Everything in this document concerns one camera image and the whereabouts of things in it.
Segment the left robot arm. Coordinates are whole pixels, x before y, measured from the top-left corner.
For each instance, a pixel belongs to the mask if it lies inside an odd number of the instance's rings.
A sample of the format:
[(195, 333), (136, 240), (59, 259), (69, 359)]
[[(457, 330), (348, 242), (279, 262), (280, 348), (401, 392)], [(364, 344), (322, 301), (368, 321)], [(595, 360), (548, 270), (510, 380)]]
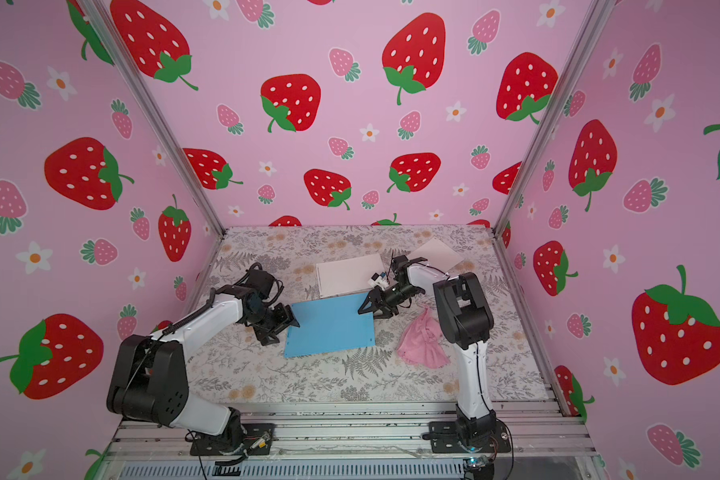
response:
[(189, 391), (187, 359), (226, 327), (250, 327), (263, 346), (299, 323), (279, 301), (283, 283), (258, 262), (232, 284), (210, 290), (201, 307), (147, 336), (123, 340), (107, 393), (107, 409), (125, 420), (184, 429), (224, 452), (246, 438), (238, 410)]

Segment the pink fluffy cloth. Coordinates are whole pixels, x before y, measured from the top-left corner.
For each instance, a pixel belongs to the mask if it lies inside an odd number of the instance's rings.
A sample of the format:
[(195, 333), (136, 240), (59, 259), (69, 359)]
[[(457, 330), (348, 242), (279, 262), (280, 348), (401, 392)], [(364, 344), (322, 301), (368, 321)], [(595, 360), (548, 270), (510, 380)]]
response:
[(397, 348), (398, 356), (409, 365), (440, 369), (450, 363), (440, 339), (443, 336), (439, 322), (429, 307), (405, 329)]

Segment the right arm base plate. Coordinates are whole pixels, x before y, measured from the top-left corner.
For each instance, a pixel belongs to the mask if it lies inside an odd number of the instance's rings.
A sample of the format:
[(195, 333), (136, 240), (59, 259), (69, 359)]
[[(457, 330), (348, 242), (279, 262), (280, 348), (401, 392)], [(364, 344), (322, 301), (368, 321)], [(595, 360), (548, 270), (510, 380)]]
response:
[(469, 436), (456, 422), (430, 422), (421, 435), (437, 454), (504, 454), (512, 451), (507, 426), (498, 421), (493, 430)]

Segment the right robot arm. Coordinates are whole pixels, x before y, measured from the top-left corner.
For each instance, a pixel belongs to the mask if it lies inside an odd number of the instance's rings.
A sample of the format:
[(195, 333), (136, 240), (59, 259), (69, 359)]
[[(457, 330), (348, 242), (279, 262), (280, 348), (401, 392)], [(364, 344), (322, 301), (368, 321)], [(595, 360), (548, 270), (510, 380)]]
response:
[(371, 290), (358, 309), (376, 319), (389, 319), (418, 295), (434, 299), (436, 314), (421, 314), (404, 332), (399, 356), (409, 364), (441, 368), (447, 358), (440, 346), (445, 339), (454, 349), (461, 390), (457, 396), (455, 430), (464, 445), (473, 445), (497, 430), (497, 414), (488, 394), (488, 341), (494, 317), (477, 276), (451, 276), (423, 257), (404, 255), (390, 262), (394, 277), (374, 273)]

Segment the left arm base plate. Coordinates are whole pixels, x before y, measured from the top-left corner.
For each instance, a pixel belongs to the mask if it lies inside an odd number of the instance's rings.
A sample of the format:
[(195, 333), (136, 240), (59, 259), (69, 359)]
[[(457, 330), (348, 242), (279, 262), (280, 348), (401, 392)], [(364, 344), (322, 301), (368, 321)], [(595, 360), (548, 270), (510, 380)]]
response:
[(274, 430), (272, 423), (235, 424), (218, 436), (190, 431), (185, 440), (193, 456), (263, 456), (271, 450)]

